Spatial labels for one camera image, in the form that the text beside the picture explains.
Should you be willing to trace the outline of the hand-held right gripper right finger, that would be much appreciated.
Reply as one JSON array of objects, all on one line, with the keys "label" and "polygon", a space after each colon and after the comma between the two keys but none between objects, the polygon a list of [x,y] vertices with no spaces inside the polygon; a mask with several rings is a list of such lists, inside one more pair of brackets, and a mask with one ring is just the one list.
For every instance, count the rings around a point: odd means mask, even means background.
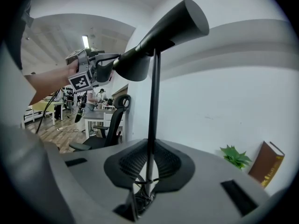
[{"label": "hand-held right gripper right finger", "polygon": [[183,188],[195,173],[194,161],[185,153],[155,140],[154,161],[158,169],[158,183],[153,191],[167,193]]}]

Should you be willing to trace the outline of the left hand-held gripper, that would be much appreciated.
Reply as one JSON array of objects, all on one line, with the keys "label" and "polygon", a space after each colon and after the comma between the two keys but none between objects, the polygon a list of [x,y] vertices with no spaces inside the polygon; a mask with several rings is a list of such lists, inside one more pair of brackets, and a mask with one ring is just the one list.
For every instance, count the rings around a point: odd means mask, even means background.
[{"label": "left hand-held gripper", "polygon": [[88,48],[79,49],[66,57],[66,64],[73,61],[78,62],[76,73],[68,78],[71,86],[76,92],[92,90],[95,85],[107,84],[110,82],[114,60],[118,53],[105,53],[100,50]]}]

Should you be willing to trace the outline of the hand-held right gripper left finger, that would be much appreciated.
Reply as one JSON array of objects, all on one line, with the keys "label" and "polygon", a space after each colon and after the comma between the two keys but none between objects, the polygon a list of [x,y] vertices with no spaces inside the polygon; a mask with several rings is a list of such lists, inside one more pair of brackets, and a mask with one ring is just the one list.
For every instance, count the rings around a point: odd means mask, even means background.
[{"label": "hand-held right gripper left finger", "polygon": [[116,187],[132,190],[133,184],[147,162],[147,139],[108,157],[104,171]]}]

